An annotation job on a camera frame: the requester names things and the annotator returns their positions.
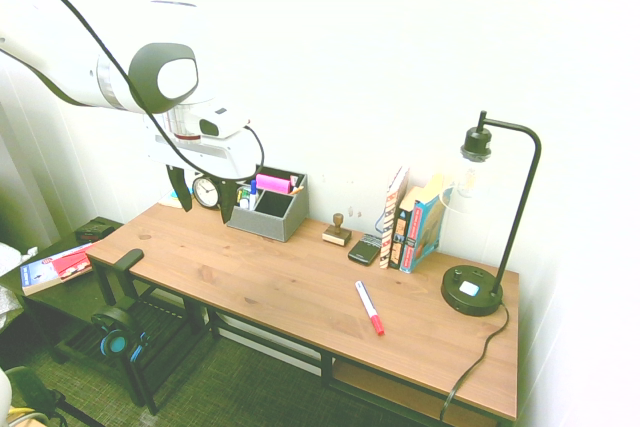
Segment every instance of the label on lamp base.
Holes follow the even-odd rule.
[[[466,280],[460,286],[460,292],[464,292],[465,294],[470,295],[471,297],[475,297],[479,290],[480,290],[480,287]]]

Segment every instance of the black lamp base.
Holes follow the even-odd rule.
[[[458,265],[442,278],[442,296],[447,303],[465,315],[484,317],[494,313],[502,302],[502,286],[493,294],[495,277],[471,265]]]

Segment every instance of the headphones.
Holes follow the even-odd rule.
[[[122,309],[111,306],[99,308],[91,322],[106,335],[100,343],[100,351],[106,357],[126,354],[132,345],[138,344],[131,360],[135,360],[142,349],[149,345],[150,337],[142,331],[136,320]]]

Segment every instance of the pen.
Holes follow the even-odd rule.
[[[369,318],[371,319],[371,323],[376,329],[377,334],[384,334],[384,327],[382,327],[380,316],[378,316],[378,312],[376,312],[373,302],[371,302],[371,297],[369,297],[369,293],[361,280],[356,282],[356,290],[358,291],[358,294],[360,294],[360,299],[362,299],[364,308],[367,310],[367,314],[369,314]]]

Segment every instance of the clock face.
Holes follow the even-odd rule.
[[[198,177],[193,181],[193,194],[201,206],[207,209],[218,208],[218,189],[208,177]]]

